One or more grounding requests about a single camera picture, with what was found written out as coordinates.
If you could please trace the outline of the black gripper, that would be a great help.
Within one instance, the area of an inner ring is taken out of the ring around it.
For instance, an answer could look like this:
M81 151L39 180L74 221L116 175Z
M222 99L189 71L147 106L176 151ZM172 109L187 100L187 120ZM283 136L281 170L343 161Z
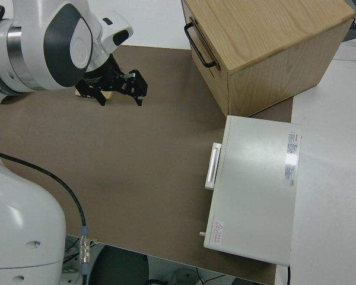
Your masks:
M112 98L116 82L117 92L131 96L138 106L142 106L142 101L147 95L148 84L137 69L121 75L114 57L108 57L103 65L86 72L83 80L80 80L75 88L79 97L95 99L101 106L104 106Z

